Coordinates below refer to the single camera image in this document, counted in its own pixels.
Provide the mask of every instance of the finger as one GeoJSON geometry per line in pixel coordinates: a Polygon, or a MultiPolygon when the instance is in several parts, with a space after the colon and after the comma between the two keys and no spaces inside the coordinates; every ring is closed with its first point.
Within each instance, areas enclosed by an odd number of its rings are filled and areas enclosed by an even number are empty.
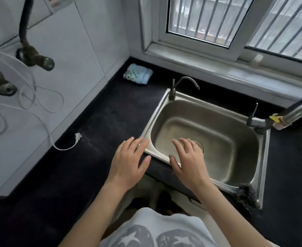
{"type": "Polygon", "coordinates": [[[138,147],[138,144],[139,144],[142,140],[143,140],[143,138],[138,138],[138,139],[134,140],[134,141],[130,144],[128,150],[130,150],[130,151],[132,151],[132,152],[135,152],[136,148],[138,147]]]}
{"type": "Polygon", "coordinates": [[[193,152],[193,148],[192,148],[190,141],[188,141],[187,139],[183,139],[183,138],[180,138],[180,141],[184,144],[186,153],[193,152]]]}
{"type": "Polygon", "coordinates": [[[139,168],[137,169],[137,174],[140,176],[140,178],[142,178],[142,176],[148,169],[150,165],[150,161],[151,161],[151,156],[150,155],[146,156],[145,159],[143,159],[143,162],[141,163],[139,168]]]}
{"type": "Polygon", "coordinates": [[[176,176],[181,175],[182,169],[178,165],[178,162],[177,162],[176,158],[174,157],[174,155],[171,155],[171,154],[169,155],[169,163],[172,166],[176,176]]]}
{"type": "Polygon", "coordinates": [[[193,151],[197,152],[200,150],[200,147],[194,141],[192,141],[190,139],[187,139],[187,140],[191,143],[193,151]]]}
{"type": "Polygon", "coordinates": [[[127,139],[127,141],[122,146],[121,151],[127,151],[127,149],[129,148],[129,146],[133,142],[133,140],[134,140],[134,137],[127,139]]]}
{"type": "Polygon", "coordinates": [[[139,157],[142,156],[142,154],[143,154],[145,148],[148,146],[149,142],[150,142],[150,139],[144,139],[144,141],[139,145],[139,147],[137,148],[137,150],[135,152],[139,157]]]}
{"type": "Polygon", "coordinates": [[[118,152],[120,152],[120,150],[121,150],[121,148],[122,148],[122,146],[124,145],[125,142],[126,142],[125,140],[122,141],[122,143],[118,146],[117,150],[115,151],[115,154],[117,154],[118,152]]]}
{"type": "Polygon", "coordinates": [[[173,144],[174,144],[174,146],[176,147],[178,156],[180,157],[180,160],[181,160],[181,158],[182,158],[182,157],[184,156],[184,154],[185,154],[184,147],[181,145],[180,142],[178,142],[178,141],[175,140],[175,139],[173,139],[173,144]]]}

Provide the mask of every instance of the water faucet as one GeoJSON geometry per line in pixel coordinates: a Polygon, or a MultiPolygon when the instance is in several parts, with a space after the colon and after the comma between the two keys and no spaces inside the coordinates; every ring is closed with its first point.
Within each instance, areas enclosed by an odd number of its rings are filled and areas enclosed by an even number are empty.
{"type": "Polygon", "coordinates": [[[200,89],[200,87],[198,86],[198,84],[196,83],[196,81],[194,79],[192,79],[191,77],[188,77],[188,76],[183,76],[182,78],[180,78],[178,80],[178,82],[176,82],[175,84],[175,79],[173,79],[173,86],[171,87],[170,89],[170,92],[169,92],[169,96],[168,98],[171,100],[171,101],[174,101],[175,100],[175,97],[176,97],[176,87],[177,85],[184,79],[187,79],[187,80],[190,80],[194,83],[195,87],[197,88],[197,90],[200,89]]]}
{"type": "Polygon", "coordinates": [[[278,130],[284,129],[302,117],[302,99],[286,108],[284,111],[278,114],[273,114],[266,119],[254,117],[257,106],[258,103],[256,103],[254,111],[246,121],[246,124],[254,128],[254,131],[257,134],[263,134],[270,128],[278,130]]]}

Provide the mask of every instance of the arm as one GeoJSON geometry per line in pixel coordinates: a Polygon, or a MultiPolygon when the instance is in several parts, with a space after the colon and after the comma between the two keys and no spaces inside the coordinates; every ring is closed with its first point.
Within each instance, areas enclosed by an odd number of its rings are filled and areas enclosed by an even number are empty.
{"type": "Polygon", "coordinates": [[[271,247],[268,241],[226,200],[211,182],[203,153],[190,139],[182,139],[183,146],[173,140],[181,167],[173,155],[170,164],[181,182],[189,188],[207,208],[232,247],[271,247]]]}
{"type": "Polygon", "coordinates": [[[131,137],[121,143],[113,157],[104,186],[59,247],[99,245],[123,195],[136,185],[150,164],[151,156],[147,156],[138,167],[139,160],[149,144],[148,139],[142,143],[141,141],[142,138],[134,141],[131,137]]]}

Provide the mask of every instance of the drain strainer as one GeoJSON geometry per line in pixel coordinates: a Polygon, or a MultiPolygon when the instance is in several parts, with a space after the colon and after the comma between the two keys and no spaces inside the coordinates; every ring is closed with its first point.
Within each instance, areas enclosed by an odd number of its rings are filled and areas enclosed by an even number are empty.
{"type": "Polygon", "coordinates": [[[202,153],[204,153],[204,146],[199,142],[199,141],[197,141],[197,140],[194,140],[194,139],[191,139],[194,143],[196,143],[199,147],[200,147],[200,149],[202,150],[202,153]]]}

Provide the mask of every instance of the white t-shirt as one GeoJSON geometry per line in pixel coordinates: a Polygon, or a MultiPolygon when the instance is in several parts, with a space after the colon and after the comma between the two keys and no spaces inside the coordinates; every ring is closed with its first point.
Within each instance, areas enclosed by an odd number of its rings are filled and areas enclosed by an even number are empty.
{"type": "Polygon", "coordinates": [[[99,247],[214,247],[211,234],[197,217],[163,216],[150,208],[139,209],[99,247]]]}

